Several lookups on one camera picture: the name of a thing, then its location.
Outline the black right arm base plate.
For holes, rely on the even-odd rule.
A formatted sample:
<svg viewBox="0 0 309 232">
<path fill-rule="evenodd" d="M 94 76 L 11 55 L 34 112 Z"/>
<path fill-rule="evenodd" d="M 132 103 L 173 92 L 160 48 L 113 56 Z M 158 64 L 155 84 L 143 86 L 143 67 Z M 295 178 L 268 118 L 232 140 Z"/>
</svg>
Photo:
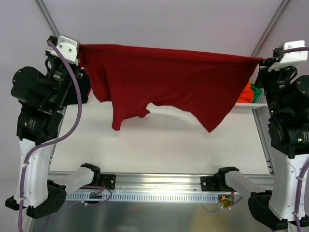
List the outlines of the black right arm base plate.
<svg viewBox="0 0 309 232">
<path fill-rule="evenodd" d="M 200 186 L 202 192 L 220 191 L 219 182 L 215 176 L 201 176 Z"/>
</svg>

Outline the dark red t shirt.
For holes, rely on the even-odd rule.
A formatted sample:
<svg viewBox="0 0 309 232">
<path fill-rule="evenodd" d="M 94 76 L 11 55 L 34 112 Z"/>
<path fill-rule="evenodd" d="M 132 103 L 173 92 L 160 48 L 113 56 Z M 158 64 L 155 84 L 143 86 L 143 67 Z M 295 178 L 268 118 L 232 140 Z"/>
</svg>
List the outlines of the dark red t shirt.
<svg viewBox="0 0 309 232">
<path fill-rule="evenodd" d="M 231 111 L 260 58 L 116 44 L 83 44 L 82 67 L 100 102 L 111 102 L 112 128 L 145 117 L 147 106 L 190 112 L 213 131 Z"/>
</svg>

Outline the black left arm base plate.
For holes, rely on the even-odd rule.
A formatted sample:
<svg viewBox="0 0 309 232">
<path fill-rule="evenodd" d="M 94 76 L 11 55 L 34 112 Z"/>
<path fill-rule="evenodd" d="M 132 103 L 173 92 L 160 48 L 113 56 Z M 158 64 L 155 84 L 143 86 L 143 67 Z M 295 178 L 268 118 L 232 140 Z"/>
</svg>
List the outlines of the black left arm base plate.
<svg viewBox="0 0 309 232">
<path fill-rule="evenodd" d="M 99 186 L 105 187 L 110 190 L 115 189 L 116 175 L 115 174 L 101 174 L 99 180 Z"/>
</svg>

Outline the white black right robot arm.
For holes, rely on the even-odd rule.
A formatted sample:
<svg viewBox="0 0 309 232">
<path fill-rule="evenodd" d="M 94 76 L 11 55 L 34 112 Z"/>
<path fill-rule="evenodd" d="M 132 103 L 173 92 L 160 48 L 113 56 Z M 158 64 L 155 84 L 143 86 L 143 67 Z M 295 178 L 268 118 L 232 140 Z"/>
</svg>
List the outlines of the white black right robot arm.
<svg viewBox="0 0 309 232">
<path fill-rule="evenodd" d="M 273 49 L 262 61 L 255 81 L 263 89 L 270 114 L 268 133 L 273 158 L 274 183 L 271 190 L 258 186 L 235 167 L 220 168 L 215 175 L 221 191 L 232 189 L 248 203 L 254 219 L 273 231 L 289 224 L 298 231 L 308 226 L 304 209 L 309 171 L 309 78 L 298 76 L 297 65 L 308 59 L 308 47 L 285 44 Z"/>
</svg>

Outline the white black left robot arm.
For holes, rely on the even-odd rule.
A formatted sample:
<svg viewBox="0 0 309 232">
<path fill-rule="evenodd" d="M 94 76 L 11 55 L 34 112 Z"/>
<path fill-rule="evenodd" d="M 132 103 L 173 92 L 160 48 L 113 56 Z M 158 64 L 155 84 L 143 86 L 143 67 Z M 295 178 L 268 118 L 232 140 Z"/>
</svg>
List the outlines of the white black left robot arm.
<svg viewBox="0 0 309 232">
<path fill-rule="evenodd" d="M 82 104 L 78 78 L 82 77 L 79 42 L 70 37 L 50 36 L 45 51 L 47 73 L 33 67 L 19 69 L 13 76 L 11 95 L 22 105 L 17 120 L 17 137 L 21 151 L 20 177 L 14 196 L 6 200 L 8 208 L 39 219 L 58 211 L 65 198 L 87 185 L 101 183 L 100 168 L 82 164 L 62 180 L 48 179 L 49 162 L 55 145 L 66 135 L 58 136 L 62 109 L 70 87 L 74 87 L 77 104 Z"/>
</svg>

